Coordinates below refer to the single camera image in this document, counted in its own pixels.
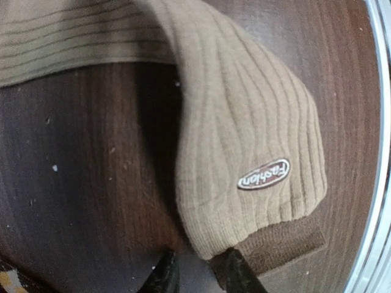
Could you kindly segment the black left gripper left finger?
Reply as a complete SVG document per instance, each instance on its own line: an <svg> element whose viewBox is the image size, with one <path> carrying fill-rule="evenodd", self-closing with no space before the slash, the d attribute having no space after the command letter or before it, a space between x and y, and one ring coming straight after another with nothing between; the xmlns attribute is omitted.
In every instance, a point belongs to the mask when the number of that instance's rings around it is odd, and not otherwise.
<svg viewBox="0 0 391 293"><path fill-rule="evenodd" d="M180 270L177 254L173 250L168 250L142 285L141 293L178 293L179 291Z"/></svg>

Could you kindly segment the brown argyle patterned sock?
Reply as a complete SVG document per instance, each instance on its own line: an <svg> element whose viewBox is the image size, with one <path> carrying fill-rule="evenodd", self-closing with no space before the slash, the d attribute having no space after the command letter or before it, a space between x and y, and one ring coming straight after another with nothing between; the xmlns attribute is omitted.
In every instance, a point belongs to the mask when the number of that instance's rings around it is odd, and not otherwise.
<svg viewBox="0 0 391 293"><path fill-rule="evenodd" d="M38 282L25 276L14 266L1 260L1 292L33 293L49 292L49 290Z"/></svg>

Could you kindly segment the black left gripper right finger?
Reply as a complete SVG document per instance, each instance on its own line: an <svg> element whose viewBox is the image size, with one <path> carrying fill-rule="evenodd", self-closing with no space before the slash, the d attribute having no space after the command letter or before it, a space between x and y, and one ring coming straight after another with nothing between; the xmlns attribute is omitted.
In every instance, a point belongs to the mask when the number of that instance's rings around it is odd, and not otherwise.
<svg viewBox="0 0 391 293"><path fill-rule="evenodd" d="M239 250L229 248L218 256L218 261L223 289L226 292L268 292Z"/></svg>

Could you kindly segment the tan ribbed sock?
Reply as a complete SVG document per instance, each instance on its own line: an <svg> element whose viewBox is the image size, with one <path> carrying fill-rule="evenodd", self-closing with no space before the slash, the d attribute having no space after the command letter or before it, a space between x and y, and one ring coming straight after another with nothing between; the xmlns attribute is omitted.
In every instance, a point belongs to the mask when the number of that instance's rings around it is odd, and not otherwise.
<svg viewBox="0 0 391 293"><path fill-rule="evenodd" d="M316 104L302 81L203 1L2 1L1 85L111 62L177 66L176 201L195 252L235 247L258 275L324 245Z"/></svg>

